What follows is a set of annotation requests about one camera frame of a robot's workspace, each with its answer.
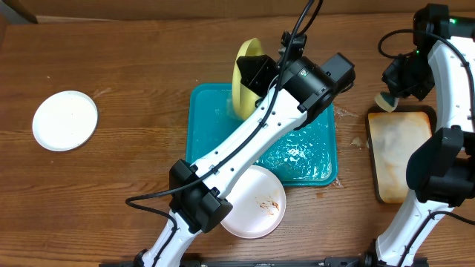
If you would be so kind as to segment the yellow plate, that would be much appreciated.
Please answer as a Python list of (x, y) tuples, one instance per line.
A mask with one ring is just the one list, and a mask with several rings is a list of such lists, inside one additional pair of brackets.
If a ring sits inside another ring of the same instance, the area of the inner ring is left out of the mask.
[(257, 38), (245, 41), (237, 52), (232, 74), (232, 105), (235, 114), (242, 120), (248, 119), (255, 111), (255, 101), (259, 96), (241, 84), (241, 71), (237, 60), (241, 56), (261, 56), (263, 48)]

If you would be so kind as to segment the green yellow sponge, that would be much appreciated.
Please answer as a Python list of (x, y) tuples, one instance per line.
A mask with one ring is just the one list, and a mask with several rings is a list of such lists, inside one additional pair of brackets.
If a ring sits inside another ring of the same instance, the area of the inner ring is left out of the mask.
[(375, 103), (383, 110), (388, 113), (393, 112), (399, 103), (399, 99), (397, 97), (392, 96), (388, 92), (380, 92), (376, 94)]

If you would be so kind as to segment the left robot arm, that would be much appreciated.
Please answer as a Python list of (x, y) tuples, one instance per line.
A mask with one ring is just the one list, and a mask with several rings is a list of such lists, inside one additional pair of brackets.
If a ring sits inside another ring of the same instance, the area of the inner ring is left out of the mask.
[(219, 225), (232, 210), (227, 200), (244, 172), (277, 140), (313, 122), (340, 93), (353, 86), (353, 63), (337, 53), (322, 65), (302, 55), (305, 34), (282, 35), (281, 57), (264, 54), (261, 42), (244, 42), (235, 61), (232, 102), (243, 123), (220, 145), (193, 163), (178, 160), (167, 191), (125, 202), (170, 195), (167, 223), (156, 243), (141, 251), (135, 266), (178, 266), (194, 238)]

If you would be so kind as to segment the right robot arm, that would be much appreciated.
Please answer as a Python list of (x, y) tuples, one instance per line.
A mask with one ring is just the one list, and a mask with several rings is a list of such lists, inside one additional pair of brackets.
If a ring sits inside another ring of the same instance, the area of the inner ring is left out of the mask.
[(474, 19), (452, 16), (444, 4), (427, 4), (408, 31), (415, 50), (392, 55), (382, 74), (389, 91), (375, 101), (389, 111), (400, 98), (423, 100), (436, 89), (432, 137), (410, 156), (405, 201), (387, 230), (360, 259), (360, 266), (427, 266), (416, 252), (445, 216), (474, 198)]

